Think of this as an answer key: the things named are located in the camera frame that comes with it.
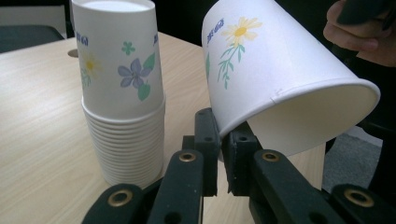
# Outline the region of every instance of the light wood tabletop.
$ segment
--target light wood tabletop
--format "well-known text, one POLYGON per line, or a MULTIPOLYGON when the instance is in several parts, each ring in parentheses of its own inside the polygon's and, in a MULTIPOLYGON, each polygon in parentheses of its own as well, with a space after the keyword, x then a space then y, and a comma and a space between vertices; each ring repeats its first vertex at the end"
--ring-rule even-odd
MULTIPOLYGON (((194 114, 210 107, 202 49, 160 34, 167 97, 164 167, 194 135, 194 114)), ((0 223, 80 223, 110 186, 102 178, 81 108, 76 39, 0 54, 0 223)), ((289 157, 316 188, 324 147, 289 157)), ((248 198, 227 194, 219 162, 219 193, 205 198, 204 223, 253 223, 248 198)))

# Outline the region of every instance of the blue flower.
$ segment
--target blue flower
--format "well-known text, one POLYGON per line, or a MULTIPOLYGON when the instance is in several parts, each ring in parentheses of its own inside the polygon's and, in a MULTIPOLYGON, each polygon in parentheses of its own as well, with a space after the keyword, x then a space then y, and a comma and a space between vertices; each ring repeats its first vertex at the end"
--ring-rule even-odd
POLYGON ((119 75, 123 77, 120 85, 125 88, 132 83, 135 88, 139 89, 144 84, 141 77, 147 77, 151 70, 151 68, 142 68, 139 59, 135 59, 131 63, 131 70, 125 66, 119 66, 119 75))

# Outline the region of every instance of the paper cup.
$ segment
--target paper cup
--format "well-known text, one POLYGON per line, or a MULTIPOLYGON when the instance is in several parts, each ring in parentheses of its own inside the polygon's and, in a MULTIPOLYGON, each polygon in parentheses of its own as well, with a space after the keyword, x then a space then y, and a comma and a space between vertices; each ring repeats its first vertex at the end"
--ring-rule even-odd
POLYGON ((155 5, 149 0, 72 0, 84 105, 133 119, 163 102, 155 5))
POLYGON ((379 99, 273 0, 218 1, 202 43, 221 137, 247 120, 264 148, 289 156, 356 125, 379 99))

